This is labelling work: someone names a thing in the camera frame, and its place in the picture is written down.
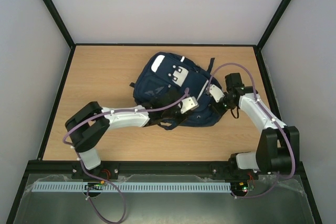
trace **black metal frame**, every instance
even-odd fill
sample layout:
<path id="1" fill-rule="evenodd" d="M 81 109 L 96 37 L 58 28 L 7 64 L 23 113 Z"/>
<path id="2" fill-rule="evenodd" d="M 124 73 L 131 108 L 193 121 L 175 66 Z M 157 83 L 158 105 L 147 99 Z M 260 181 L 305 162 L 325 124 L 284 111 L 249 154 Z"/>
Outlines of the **black metal frame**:
<path id="1" fill-rule="evenodd" d="M 55 23 L 63 34 L 66 42 L 68 43 L 71 51 L 69 58 L 64 70 L 64 74 L 61 79 L 61 83 L 55 98 L 55 103 L 48 121 L 48 125 L 44 134 L 44 138 L 38 153 L 37 160 L 29 161 L 25 173 L 23 175 L 22 181 L 20 183 L 19 189 L 17 191 L 16 197 L 13 202 L 12 209 L 10 211 L 7 223 L 13 223 L 17 209 L 20 203 L 20 199 L 23 195 L 29 174 L 72 174 L 74 167 L 77 167 L 78 162 L 71 161 L 41 161 L 43 154 L 47 145 L 47 141 L 50 135 L 51 127 L 55 119 L 58 104 L 62 95 L 62 91 L 67 79 L 69 68 L 71 65 L 72 57 L 74 55 L 76 46 L 246 46 L 253 47 L 256 60 L 258 63 L 259 71 L 263 84 L 265 87 L 266 95 L 270 105 L 271 111 L 279 118 L 280 112 L 278 109 L 277 100 L 269 79 L 267 68 L 264 59 L 261 54 L 261 50 L 274 30 L 276 24 L 279 22 L 281 16 L 285 12 L 287 6 L 291 0 L 282 0 L 277 11 L 275 12 L 273 18 L 271 19 L 267 29 L 265 30 L 262 38 L 258 45 L 225 45 L 225 44 L 75 44 L 70 36 L 64 22 L 62 21 L 55 5 L 52 0 L 43 0 L 46 4 L 50 14 L 52 15 Z M 238 179 L 230 176 L 226 167 L 228 167 L 228 162 L 103 162 L 104 165 L 111 167 L 117 167 L 119 174 L 131 175 L 131 174 L 192 174 L 198 176 L 212 176 L 213 179 L 226 179 L 228 182 L 236 182 Z M 308 202 L 315 220 L 315 223 L 322 223 L 321 217 L 319 215 L 307 175 L 301 162 L 296 170 L 296 174 L 300 175 L 304 190 L 308 197 Z"/>

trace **gray wall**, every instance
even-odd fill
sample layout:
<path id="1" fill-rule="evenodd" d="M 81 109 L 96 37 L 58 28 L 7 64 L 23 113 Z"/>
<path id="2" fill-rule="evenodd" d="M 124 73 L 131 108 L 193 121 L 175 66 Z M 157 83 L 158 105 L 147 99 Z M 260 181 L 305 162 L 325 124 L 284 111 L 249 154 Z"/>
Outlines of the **gray wall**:
<path id="1" fill-rule="evenodd" d="M 42 0 L 0 0 L 0 223 L 35 159 L 69 48 Z"/>
<path id="2" fill-rule="evenodd" d="M 256 44 L 281 0 L 53 0 L 75 42 Z"/>
<path id="3" fill-rule="evenodd" d="M 336 205 L 335 19 L 335 0 L 293 0 L 263 50 L 324 223 L 335 223 Z"/>

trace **navy blue backpack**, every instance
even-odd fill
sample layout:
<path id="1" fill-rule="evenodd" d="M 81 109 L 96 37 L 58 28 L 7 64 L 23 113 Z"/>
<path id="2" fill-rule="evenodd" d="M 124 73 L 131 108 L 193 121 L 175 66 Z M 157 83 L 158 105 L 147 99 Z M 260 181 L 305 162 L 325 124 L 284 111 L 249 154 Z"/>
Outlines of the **navy blue backpack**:
<path id="1" fill-rule="evenodd" d="M 216 124 L 222 115 L 212 110 L 210 107 L 212 97 L 206 94 L 214 59 L 211 59 L 206 71 L 184 56 L 169 52 L 156 53 L 144 67 L 136 83 L 131 84 L 134 87 L 135 102 L 137 104 L 150 102 L 153 98 L 164 96 L 172 88 L 175 88 L 182 96 L 185 88 L 189 88 L 190 96 L 198 100 L 199 107 L 180 124 L 175 120 L 165 119 L 162 122 L 171 125 L 159 124 L 159 126 L 172 130 L 178 125 L 208 127 Z M 211 83 L 222 88 L 215 78 Z"/>

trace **light wood surface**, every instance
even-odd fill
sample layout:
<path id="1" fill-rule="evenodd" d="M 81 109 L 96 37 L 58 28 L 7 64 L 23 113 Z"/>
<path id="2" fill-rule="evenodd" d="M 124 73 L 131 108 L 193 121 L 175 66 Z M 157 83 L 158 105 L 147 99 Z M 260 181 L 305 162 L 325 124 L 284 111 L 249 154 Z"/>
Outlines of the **light wood surface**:
<path id="1" fill-rule="evenodd" d="M 147 47 L 77 46 L 63 90 L 44 160 L 74 160 L 75 152 L 62 143 L 65 122 L 90 101 L 101 106 L 135 106 L 130 82 L 135 82 L 147 61 L 158 51 L 186 56 L 207 69 L 216 57 L 213 70 L 226 62 L 248 68 L 261 98 L 268 104 L 252 47 Z M 224 76 L 240 72 L 235 66 L 221 69 L 216 78 L 225 86 Z M 128 127 L 108 131 L 96 146 L 102 160 L 109 161 L 226 161 L 230 154 L 254 151 L 260 134 L 244 112 L 234 119 L 227 112 L 212 127 L 177 127 L 166 131 L 158 126 Z"/>

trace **backpack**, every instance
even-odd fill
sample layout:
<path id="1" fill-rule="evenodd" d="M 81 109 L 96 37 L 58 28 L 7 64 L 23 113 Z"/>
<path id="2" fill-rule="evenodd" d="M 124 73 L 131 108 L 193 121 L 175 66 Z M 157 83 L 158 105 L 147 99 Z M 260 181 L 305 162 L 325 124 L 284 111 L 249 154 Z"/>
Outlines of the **backpack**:
<path id="1" fill-rule="evenodd" d="M 170 52 L 156 53 L 146 64 L 136 83 L 131 83 L 134 87 L 133 97 L 139 104 L 149 103 L 154 98 L 165 96 L 171 89 L 176 89 L 181 97 L 185 88 L 189 88 L 190 96 L 195 97 L 199 107 L 190 111 L 183 122 L 174 119 L 164 119 L 163 123 L 171 125 L 161 125 L 166 130 L 172 130 L 178 125 L 189 127 L 208 127 L 216 124 L 222 115 L 213 111 L 210 102 L 212 97 L 206 94 L 210 72 L 215 58 L 210 60 L 208 70 L 202 69 L 193 61 Z M 218 81 L 213 78 L 212 84 L 222 89 Z"/>

